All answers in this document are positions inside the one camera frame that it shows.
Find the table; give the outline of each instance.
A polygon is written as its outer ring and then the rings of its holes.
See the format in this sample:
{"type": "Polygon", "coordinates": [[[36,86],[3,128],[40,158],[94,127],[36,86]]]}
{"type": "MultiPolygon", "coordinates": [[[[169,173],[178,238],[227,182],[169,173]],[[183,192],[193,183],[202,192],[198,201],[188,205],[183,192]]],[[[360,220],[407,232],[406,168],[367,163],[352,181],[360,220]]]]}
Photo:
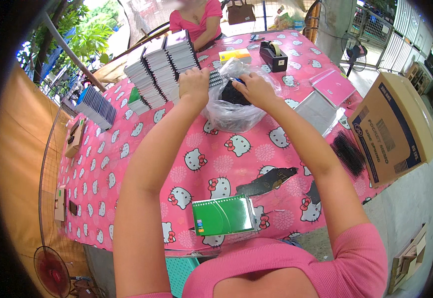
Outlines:
{"type": "MultiPolygon", "coordinates": [[[[292,107],[314,90],[309,78],[326,69],[338,69],[298,32],[284,30],[260,34],[260,37],[275,41],[289,56],[287,71],[270,75],[279,81],[283,97],[292,107]]],[[[249,39],[250,34],[243,34],[218,40],[212,48],[197,54],[198,61],[202,67],[213,69],[220,66],[218,52],[248,47],[252,64],[269,72],[269,67],[259,56],[259,49],[254,50],[260,42],[250,43],[249,39]]],[[[113,127],[105,132],[92,121],[87,121],[81,149],[73,158],[63,156],[59,171],[58,185],[66,185],[67,200],[78,204],[77,216],[66,210],[64,233],[70,239],[107,250],[112,250],[115,210],[130,158],[143,137],[173,107],[169,102],[137,116],[126,106],[132,87],[131,81],[125,79],[103,93],[118,110],[113,127]]],[[[346,117],[361,101],[362,97],[356,92],[343,104],[345,116],[326,137],[328,143],[332,143],[340,131],[351,135],[346,117]]],[[[83,115],[77,116],[74,121],[81,117],[83,115]]],[[[239,240],[252,237],[280,239],[325,226],[320,203],[314,204],[306,195],[314,191],[311,189],[314,181],[311,173],[291,144],[284,142],[281,145],[269,136],[270,132],[280,130],[278,123],[266,115],[249,132],[238,135],[251,146],[248,152],[241,153],[231,150],[233,146],[227,146],[228,140],[234,142],[234,134],[215,130],[207,119],[198,116],[160,192],[166,255],[213,255],[221,247],[239,240]],[[185,156],[194,159],[198,169],[190,168],[184,161],[185,156]],[[235,194],[236,186],[251,182],[273,167],[292,166],[299,168],[296,175],[279,188],[252,198],[257,232],[196,236],[190,201],[235,194]]],[[[385,188],[372,188],[366,170],[353,179],[353,183],[361,202],[370,200],[385,188]]],[[[145,210],[136,210],[135,216],[142,212],[145,210]]]]}

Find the stack of notebooks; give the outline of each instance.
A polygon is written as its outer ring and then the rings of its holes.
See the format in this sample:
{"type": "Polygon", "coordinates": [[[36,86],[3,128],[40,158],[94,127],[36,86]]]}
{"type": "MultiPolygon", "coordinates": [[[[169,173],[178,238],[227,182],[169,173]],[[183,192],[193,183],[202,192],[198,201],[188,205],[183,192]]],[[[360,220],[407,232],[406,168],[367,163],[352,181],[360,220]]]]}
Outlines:
{"type": "Polygon", "coordinates": [[[178,88],[174,68],[165,51],[167,38],[154,39],[148,44],[143,57],[148,63],[149,69],[154,75],[158,87],[166,99],[171,99],[171,92],[178,88]]]}
{"type": "Polygon", "coordinates": [[[192,202],[198,236],[226,235],[256,230],[253,202],[246,195],[192,202]]]}
{"type": "Polygon", "coordinates": [[[129,109],[134,111],[137,115],[141,115],[150,110],[148,103],[142,99],[137,87],[133,87],[130,92],[129,101],[127,102],[129,109]]]}
{"type": "Polygon", "coordinates": [[[184,73],[187,69],[199,68],[188,30],[169,35],[166,40],[165,50],[178,74],[184,73]]]}
{"type": "Polygon", "coordinates": [[[87,87],[77,100],[76,110],[107,130],[114,124],[117,110],[94,87],[87,87]]]}
{"type": "Polygon", "coordinates": [[[138,88],[141,100],[154,109],[166,103],[166,99],[143,58],[145,46],[141,46],[129,54],[124,73],[138,88]]]}
{"type": "Polygon", "coordinates": [[[225,65],[232,57],[238,58],[241,62],[251,64],[251,55],[247,48],[219,52],[221,65],[225,65]]]}

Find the green notebook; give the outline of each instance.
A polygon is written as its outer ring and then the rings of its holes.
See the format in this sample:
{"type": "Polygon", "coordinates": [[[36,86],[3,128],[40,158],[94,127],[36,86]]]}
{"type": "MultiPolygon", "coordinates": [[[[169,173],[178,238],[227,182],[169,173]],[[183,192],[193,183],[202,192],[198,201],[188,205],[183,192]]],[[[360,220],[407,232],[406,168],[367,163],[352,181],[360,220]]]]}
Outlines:
{"type": "Polygon", "coordinates": [[[246,195],[192,202],[195,232],[199,236],[255,230],[253,202],[246,195]]]}
{"type": "Polygon", "coordinates": [[[129,101],[127,102],[127,104],[131,104],[139,99],[140,99],[139,90],[137,89],[137,87],[133,87],[132,91],[130,91],[129,101]]]}

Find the plastic bag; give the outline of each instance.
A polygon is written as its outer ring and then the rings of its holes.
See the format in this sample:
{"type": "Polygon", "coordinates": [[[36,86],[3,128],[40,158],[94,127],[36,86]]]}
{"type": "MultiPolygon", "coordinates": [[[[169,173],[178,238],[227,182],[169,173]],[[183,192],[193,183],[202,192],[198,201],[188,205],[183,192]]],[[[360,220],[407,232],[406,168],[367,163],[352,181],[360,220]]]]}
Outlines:
{"type": "Polygon", "coordinates": [[[305,27],[304,14],[299,5],[293,0],[279,0],[281,4],[274,17],[274,25],[269,26],[270,30],[295,29],[302,31],[305,27]]]}
{"type": "Polygon", "coordinates": [[[229,77],[237,78],[242,74],[257,73],[272,85],[277,96],[281,96],[281,86],[276,80],[259,67],[242,63],[237,58],[231,58],[219,72],[223,77],[223,83],[210,88],[208,104],[201,112],[216,129],[231,133],[245,133],[266,115],[265,111],[254,105],[231,104],[221,100],[229,77]]]}
{"type": "Polygon", "coordinates": [[[325,138],[344,116],[345,109],[334,108],[319,92],[313,91],[297,105],[295,111],[325,138]]]}

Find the hand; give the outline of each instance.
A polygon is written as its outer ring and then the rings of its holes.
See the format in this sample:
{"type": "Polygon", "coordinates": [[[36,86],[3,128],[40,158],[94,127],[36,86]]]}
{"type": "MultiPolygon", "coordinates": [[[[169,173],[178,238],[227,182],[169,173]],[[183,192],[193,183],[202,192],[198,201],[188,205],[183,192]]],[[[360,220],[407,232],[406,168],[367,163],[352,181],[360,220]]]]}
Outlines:
{"type": "Polygon", "coordinates": [[[180,74],[179,97],[182,101],[188,101],[203,109],[208,103],[208,87],[210,82],[210,71],[208,68],[199,70],[194,67],[180,74]]]}
{"type": "Polygon", "coordinates": [[[274,93],[271,84],[256,73],[240,75],[240,79],[244,81],[246,86],[240,82],[233,81],[233,87],[241,92],[244,98],[256,107],[267,111],[275,100],[280,100],[274,93]]]}

